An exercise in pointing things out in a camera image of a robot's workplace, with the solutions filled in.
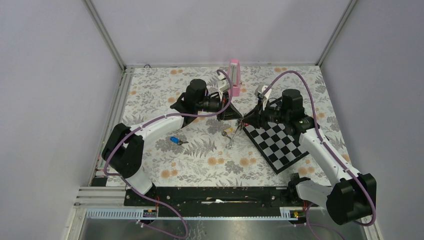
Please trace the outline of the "yellow tagged key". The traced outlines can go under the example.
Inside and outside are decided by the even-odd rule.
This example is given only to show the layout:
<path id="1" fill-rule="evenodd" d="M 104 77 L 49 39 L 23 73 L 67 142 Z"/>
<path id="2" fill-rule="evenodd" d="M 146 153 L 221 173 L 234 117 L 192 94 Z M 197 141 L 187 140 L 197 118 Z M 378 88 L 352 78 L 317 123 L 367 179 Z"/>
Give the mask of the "yellow tagged key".
<path id="1" fill-rule="evenodd" d="M 224 129 L 222 132 L 221 132 L 221 135 L 223 136 L 223 137 L 225 137 L 225 138 L 228 138 L 228 139 L 232 139 L 231 137 L 230 137 L 230 134 L 232 133 L 234 131 L 234 129 L 232 128 L 232 127 L 229 127 L 229 128 L 226 128 L 226 129 Z"/>

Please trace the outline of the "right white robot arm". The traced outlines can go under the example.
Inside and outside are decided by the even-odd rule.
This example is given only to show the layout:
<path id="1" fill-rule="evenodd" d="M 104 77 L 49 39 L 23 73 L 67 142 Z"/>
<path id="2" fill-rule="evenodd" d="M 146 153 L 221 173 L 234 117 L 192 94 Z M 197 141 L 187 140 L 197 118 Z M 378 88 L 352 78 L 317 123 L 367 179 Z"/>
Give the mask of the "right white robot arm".
<path id="1" fill-rule="evenodd" d="M 288 184 L 287 201 L 299 206 L 304 201 L 327 210 L 338 225 L 358 222 L 371 216 L 376 220 L 377 182 L 370 174 L 362 174 L 335 150 L 325 138 L 318 123 L 305 113 L 303 97 L 297 89 L 282 92 L 281 104 L 272 106 L 265 90 L 257 89 L 256 106 L 243 118 L 243 122 L 255 128 L 268 123 L 282 124 L 287 135 L 304 148 L 318 163 L 328 177 L 330 186 L 324 186 L 307 177 L 291 180 Z"/>

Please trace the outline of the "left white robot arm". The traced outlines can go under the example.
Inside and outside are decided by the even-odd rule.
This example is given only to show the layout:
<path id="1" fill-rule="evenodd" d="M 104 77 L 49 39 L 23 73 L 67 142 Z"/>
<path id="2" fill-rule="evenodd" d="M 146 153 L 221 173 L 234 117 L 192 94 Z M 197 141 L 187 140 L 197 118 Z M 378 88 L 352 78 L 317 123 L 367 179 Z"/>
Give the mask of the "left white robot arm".
<path id="1" fill-rule="evenodd" d="M 153 144 L 166 134 L 182 129 L 200 117 L 236 120 L 241 114 L 231 103 L 236 90 L 230 80 L 223 79 L 217 92 L 209 93 L 202 79 L 193 79 L 165 114 L 133 126 L 119 123 L 114 126 L 101 157 L 105 167 L 112 167 L 136 191 L 136 199 L 144 206 L 152 204 L 153 182 L 142 169 L 146 144 Z"/>

